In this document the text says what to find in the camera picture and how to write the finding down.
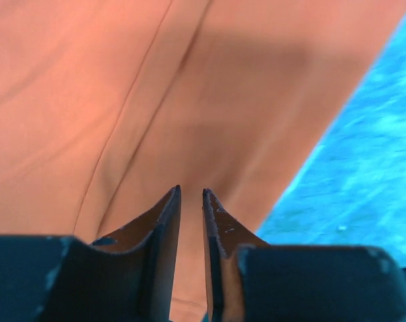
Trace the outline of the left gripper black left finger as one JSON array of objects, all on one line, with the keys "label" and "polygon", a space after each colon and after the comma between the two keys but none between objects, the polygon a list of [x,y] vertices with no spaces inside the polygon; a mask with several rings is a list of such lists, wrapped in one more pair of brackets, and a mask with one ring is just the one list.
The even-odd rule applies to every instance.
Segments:
[{"label": "left gripper black left finger", "polygon": [[91,246],[113,256],[111,270],[125,295],[129,317],[116,321],[168,321],[181,220],[181,188],[171,188],[152,208]]}]

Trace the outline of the orange t-shirt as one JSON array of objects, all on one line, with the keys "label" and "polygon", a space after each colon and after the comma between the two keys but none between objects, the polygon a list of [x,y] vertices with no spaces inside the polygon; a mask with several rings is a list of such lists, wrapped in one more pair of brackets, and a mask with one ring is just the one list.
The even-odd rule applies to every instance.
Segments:
[{"label": "orange t-shirt", "polygon": [[264,221],[406,1],[0,1],[0,234],[116,230],[180,185],[171,317],[200,321],[201,193]]}]

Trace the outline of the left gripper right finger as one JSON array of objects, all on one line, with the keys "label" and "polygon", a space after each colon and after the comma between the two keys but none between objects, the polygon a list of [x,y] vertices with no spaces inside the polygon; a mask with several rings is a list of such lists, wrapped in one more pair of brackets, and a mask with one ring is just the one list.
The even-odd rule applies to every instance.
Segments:
[{"label": "left gripper right finger", "polygon": [[231,216],[211,189],[203,190],[203,233],[208,319],[244,321],[238,246],[264,248],[268,243]]}]

